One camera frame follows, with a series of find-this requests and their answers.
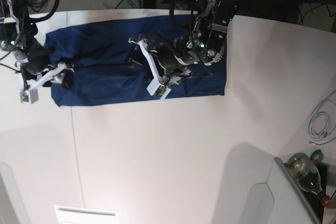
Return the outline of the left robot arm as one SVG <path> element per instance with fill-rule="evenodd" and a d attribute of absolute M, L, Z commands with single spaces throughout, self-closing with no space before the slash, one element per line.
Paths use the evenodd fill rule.
<path fill-rule="evenodd" d="M 128 65 L 153 63 L 165 78 L 193 77 L 189 66 L 200 63 L 203 67 L 220 61 L 226 49 L 229 22 L 236 12 L 238 0 L 193 0 L 191 20 L 186 25 L 177 23 L 174 15 L 176 0 L 171 0 L 169 19 L 174 28 L 184 34 L 174 40 L 154 33 L 152 37 L 130 39 L 135 45 Z"/>

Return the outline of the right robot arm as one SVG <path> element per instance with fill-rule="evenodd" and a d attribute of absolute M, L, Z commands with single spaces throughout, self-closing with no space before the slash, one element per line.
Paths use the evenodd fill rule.
<path fill-rule="evenodd" d="M 1 0 L 1 50 L 4 60 L 9 55 L 15 58 L 11 68 L 23 82 L 23 89 L 30 88 L 29 80 L 38 86 L 50 87 L 59 85 L 70 90 L 73 84 L 71 74 L 73 65 L 67 60 L 53 61 L 53 48 L 45 48 L 36 39 L 37 23 L 47 21 L 56 12 L 60 0 L 55 0 L 48 14 L 40 18 L 32 18 L 30 10 L 44 7 L 46 0 Z"/>

